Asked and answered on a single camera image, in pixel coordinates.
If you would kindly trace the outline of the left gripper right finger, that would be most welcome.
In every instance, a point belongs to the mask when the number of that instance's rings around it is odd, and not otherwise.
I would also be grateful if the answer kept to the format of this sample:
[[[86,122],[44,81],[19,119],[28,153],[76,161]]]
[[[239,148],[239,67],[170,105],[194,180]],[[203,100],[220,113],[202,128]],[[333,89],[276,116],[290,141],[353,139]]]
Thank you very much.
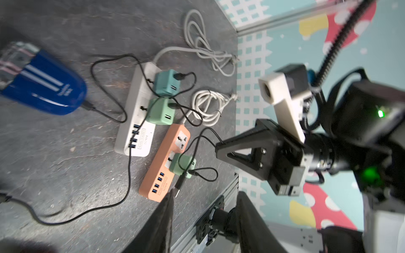
[[[236,231],[243,253],[286,252],[243,191],[237,195]]]

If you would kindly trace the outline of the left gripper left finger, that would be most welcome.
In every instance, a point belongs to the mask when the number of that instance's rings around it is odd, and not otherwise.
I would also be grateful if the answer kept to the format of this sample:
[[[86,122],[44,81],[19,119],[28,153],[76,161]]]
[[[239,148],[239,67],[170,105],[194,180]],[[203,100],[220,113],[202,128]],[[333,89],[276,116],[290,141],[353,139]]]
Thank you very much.
[[[173,231],[175,195],[169,191],[125,253],[169,253]]]

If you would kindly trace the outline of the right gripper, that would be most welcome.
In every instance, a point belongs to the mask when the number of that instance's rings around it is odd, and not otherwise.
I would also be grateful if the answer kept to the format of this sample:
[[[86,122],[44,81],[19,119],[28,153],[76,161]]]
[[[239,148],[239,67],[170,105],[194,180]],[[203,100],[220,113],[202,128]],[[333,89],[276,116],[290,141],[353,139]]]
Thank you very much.
[[[299,196],[313,161],[313,149],[270,119],[216,144],[216,158],[267,181],[277,196]]]

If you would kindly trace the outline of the orange power strip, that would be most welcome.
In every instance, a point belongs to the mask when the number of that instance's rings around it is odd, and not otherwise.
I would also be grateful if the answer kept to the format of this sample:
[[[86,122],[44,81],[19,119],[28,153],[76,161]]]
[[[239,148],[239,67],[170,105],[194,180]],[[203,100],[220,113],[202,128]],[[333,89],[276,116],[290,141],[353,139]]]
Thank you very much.
[[[183,153],[190,132],[183,124],[172,124],[144,177],[139,188],[139,195],[156,202],[161,202],[170,189],[175,174],[169,170],[175,154]]]

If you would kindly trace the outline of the green charger adapter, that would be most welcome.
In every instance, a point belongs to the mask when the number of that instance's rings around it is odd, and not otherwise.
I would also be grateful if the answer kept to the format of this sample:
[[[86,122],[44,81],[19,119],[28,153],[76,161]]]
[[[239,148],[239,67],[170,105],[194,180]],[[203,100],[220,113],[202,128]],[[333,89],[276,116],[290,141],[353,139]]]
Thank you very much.
[[[169,107],[173,103],[170,98],[154,98],[148,105],[146,121],[156,125],[172,125],[175,110]]]
[[[159,96],[175,96],[180,92],[179,73],[175,70],[159,72],[155,75],[154,92]]]
[[[190,172],[195,169],[195,166],[195,158],[193,158],[192,156],[183,155],[181,153],[176,153],[171,160],[169,171],[177,176],[181,176],[183,172],[187,168],[189,168],[186,178],[190,179],[192,177],[192,174],[190,174]]]

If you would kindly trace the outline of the white power strip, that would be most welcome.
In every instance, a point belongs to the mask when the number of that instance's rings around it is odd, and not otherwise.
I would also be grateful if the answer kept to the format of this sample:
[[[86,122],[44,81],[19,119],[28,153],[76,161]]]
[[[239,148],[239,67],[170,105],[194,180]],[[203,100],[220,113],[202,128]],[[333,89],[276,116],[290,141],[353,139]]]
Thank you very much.
[[[160,71],[152,62],[136,67],[125,106],[127,121],[119,126],[114,147],[116,153],[135,157],[149,155],[156,125],[143,122],[149,102],[154,97],[145,78],[153,81]]]

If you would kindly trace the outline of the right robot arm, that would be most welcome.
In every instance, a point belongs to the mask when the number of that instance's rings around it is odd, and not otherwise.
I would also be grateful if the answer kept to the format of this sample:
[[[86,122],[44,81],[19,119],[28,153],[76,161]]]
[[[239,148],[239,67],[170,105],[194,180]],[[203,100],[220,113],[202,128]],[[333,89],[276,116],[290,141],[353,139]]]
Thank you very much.
[[[211,212],[209,224],[244,253],[402,253],[405,250],[405,93],[360,76],[328,97],[322,91],[350,32],[373,1],[362,1],[335,37],[319,71],[289,64],[258,79],[276,120],[216,144],[216,157],[266,181],[278,196],[295,197],[324,183],[323,173],[352,171],[363,195],[364,231],[330,226],[299,229],[260,217],[244,192],[231,211]]]

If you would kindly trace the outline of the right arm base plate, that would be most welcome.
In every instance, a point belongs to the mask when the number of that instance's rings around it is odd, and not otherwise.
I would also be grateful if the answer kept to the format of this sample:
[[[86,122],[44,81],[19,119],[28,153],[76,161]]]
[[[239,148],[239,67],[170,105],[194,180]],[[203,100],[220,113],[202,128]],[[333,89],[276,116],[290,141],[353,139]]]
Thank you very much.
[[[225,211],[225,198],[219,196],[217,200],[196,222],[196,240],[198,244],[204,242],[209,246],[218,236],[238,244],[236,224],[236,208]]]

